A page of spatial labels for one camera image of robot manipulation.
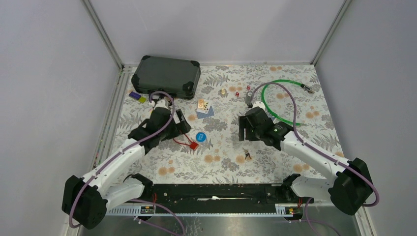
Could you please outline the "red cable lock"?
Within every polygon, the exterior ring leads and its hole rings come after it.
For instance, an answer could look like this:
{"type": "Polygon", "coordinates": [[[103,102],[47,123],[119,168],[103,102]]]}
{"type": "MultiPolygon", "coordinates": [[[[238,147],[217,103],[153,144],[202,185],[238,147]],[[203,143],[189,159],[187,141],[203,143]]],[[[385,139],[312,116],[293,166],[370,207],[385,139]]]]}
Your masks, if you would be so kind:
{"type": "Polygon", "coordinates": [[[177,138],[173,138],[173,141],[178,144],[178,145],[182,145],[182,146],[187,146],[189,147],[191,150],[195,151],[198,147],[199,144],[196,143],[195,141],[191,140],[187,134],[181,134],[181,137],[184,136],[185,140],[184,141],[179,141],[177,138]]]}

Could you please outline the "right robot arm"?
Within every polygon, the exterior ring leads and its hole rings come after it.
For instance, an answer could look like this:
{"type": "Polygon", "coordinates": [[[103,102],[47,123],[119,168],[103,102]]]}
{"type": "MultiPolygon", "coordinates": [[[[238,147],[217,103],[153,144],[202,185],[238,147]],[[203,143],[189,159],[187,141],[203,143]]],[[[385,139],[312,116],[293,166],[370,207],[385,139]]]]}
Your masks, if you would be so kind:
{"type": "Polygon", "coordinates": [[[240,141],[261,141],[292,155],[323,175],[323,178],[292,174],[283,180],[282,196],[293,203],[300,197],[330,201],[347,215],[361,207],[373,207],[380,195],[373,184],[367,164],[359,159],[345,160],[306,141],[296,128],[285,122],[274,123],[261,107],[253,107],[238,118],[240,141]]]}

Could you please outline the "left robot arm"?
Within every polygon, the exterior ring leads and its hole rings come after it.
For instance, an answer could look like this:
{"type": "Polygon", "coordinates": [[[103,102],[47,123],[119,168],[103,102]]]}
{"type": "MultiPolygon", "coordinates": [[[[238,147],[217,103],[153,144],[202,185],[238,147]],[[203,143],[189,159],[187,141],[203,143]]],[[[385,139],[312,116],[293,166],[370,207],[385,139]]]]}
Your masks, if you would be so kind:
{"type": "Polygon", "coordinates": [[[133,129],[121,147],[82,177],[71,176],[65,183],[61,209],[72,228],[93,229],[105,214],[132,199],[147,202],[152,188],[139,177],[114,185],[114,181],[134,162],[162,141],[186,134],[191,126],[182,111],[156,107],[150,117],[133,129]]]}

